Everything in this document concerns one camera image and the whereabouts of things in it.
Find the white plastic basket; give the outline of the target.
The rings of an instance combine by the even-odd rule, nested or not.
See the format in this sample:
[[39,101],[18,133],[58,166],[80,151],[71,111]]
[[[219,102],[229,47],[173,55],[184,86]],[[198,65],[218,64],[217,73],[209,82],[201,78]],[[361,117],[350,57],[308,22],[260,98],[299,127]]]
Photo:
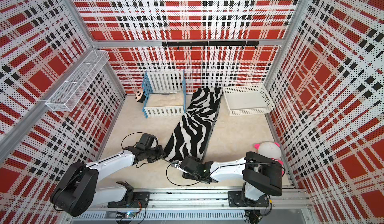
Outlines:
[[223,87],[229,116],[269,114],[275,104],[264,85]]

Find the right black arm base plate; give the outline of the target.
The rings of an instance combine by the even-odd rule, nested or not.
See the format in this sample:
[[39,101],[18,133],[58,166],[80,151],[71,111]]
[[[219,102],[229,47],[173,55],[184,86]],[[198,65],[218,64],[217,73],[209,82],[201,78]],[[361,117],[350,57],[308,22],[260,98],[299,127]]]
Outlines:
[[245,197],[245,195],[241,191],[229,191],[228,192],[228,200],[230,207],[268,207],[269,200],[266,195],[262,195],[258,200],[254,201]]

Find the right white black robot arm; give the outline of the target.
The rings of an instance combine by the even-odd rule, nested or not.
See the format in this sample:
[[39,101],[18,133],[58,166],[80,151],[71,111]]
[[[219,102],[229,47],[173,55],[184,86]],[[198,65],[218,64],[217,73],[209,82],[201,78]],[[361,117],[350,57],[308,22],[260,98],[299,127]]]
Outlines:
[[244,158],[230,162],[206,162],[188,156],[173,164],[186,179],[211,184],[227,180],[245,182],[243,196],[257,201],[263,195],[280,197],[283,194],[283,165],[255,152],[247,152]]

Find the grey zebra plush pillowcase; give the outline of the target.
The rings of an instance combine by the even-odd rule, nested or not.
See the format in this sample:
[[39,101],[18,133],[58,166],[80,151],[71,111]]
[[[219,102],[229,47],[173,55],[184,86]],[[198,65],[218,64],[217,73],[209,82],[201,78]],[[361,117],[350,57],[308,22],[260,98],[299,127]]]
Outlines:
[[223,89],[198,88],[164,148],[164,160],[204,159],[219,111]]

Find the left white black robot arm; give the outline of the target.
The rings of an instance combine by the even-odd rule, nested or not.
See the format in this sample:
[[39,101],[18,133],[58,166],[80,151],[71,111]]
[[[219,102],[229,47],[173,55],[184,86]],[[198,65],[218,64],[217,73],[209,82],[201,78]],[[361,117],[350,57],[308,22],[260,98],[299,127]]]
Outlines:
[[111,203],[118,208],[134,203],[134,188],[127,182],[116,182],[109,187],[99,183],[117,171],[147,160],[161,160],[165,152],[162,146],[154,148],[127,147],[121,153],[91,162],[76,162],[69,166],[50,196],[56,211],[64,211],[72,217],[83,214],[89,207]]

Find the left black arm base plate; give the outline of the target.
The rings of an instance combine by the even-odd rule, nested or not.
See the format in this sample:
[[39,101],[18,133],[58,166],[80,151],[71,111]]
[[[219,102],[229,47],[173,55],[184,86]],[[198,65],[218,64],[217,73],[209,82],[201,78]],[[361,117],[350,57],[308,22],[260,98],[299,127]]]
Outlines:
[[146,208],[149,203],[150,194],[150,192],[127,191],[121,201],[109,202],[108,208]]

